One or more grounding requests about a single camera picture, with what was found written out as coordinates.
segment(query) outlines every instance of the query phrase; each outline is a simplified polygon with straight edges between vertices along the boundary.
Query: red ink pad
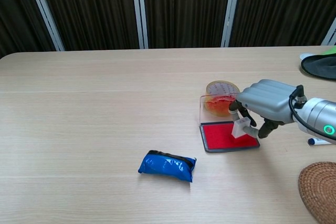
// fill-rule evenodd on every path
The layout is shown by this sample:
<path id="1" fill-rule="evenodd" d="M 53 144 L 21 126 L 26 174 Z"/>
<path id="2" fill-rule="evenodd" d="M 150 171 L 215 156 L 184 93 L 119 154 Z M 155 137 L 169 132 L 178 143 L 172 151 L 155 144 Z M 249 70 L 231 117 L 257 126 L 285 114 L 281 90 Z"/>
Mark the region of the red ink pad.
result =
<path id="1" fill-rule="evenodd" d="M 249 135 L 234 138 L 231 135 L 233 122 L 202 123 L 200 126 L 204 149 L 207 152 L 233 152 L 260 146 L 258 140 Z"/>

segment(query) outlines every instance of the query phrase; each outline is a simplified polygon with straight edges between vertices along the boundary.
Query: dark curtain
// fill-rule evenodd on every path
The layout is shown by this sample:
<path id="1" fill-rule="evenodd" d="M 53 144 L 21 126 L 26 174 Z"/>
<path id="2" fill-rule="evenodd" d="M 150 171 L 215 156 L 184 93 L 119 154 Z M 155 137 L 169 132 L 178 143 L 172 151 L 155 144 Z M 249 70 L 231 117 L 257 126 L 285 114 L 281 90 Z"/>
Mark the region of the dark curtain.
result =
<path id="1" fill-rule="evenodd" d="M 66 50 L 139 48 L 133 0 L 47 0 Z"/>
<path id="2" fill-rule="evenodd" d="M 150 48 L 219 47 L 227 0 L 145 0 Z"/>
<path id="3" fill-rule="evenodd" d="M 0 0 L 0 58 L 27 51 L 55 51 L 36 1 Z"/>
<path id="4" fill-rule="evenodd" d="M 231 47 L 320 45 L 336 0 L 238 0 Z"/>

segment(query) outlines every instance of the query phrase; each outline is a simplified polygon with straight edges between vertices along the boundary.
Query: marker pen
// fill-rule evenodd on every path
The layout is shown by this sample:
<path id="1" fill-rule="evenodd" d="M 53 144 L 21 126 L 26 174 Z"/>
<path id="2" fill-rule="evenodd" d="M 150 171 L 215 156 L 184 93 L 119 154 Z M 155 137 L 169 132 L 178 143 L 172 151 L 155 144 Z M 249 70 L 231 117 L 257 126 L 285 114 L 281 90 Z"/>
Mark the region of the marker pen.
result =
<path id="1" fill-rule="evenodd" d="M 310 138 L 308 139 L 309 145 L 322 145 L 322 144 L 331 144 L 326 140 L 319 139 L 319 138 Z"/>

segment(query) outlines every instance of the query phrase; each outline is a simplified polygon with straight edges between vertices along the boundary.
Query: robotic hand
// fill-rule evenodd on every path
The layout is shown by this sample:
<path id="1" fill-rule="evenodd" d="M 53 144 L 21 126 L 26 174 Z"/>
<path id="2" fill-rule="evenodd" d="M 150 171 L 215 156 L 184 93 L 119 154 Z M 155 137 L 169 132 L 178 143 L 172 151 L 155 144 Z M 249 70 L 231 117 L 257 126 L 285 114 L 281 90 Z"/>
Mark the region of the robotic hand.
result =
<path id="1" fill-rule="evenodd" d="M 247 109 L 264 118 L 260 130 Z M 239 120 L 238 111 L 251 120 L 243 131 L 253 137 L 265 138 L 279 125 L 297 122 L 299 129 L 336 144 L 336 103 L 312 98 L 307 100 L 303 86 L 261 80 L 237 95 L 229 106 L 233 120 Z"/>

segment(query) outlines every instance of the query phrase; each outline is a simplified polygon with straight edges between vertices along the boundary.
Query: blue pouch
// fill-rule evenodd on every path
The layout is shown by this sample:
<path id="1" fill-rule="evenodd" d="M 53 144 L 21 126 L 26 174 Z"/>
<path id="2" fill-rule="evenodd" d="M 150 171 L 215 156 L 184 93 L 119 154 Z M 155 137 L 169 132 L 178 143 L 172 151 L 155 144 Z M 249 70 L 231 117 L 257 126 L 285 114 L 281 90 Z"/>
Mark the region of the blue pouch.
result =
<path id="1" fill-rule="evenodd" d="M 193 181 L 192 170 L 196 164 L 196 159 L 181 157 L 159 151 L 149 151 L 143 159 L 139 173 L 163 174 Z"/>

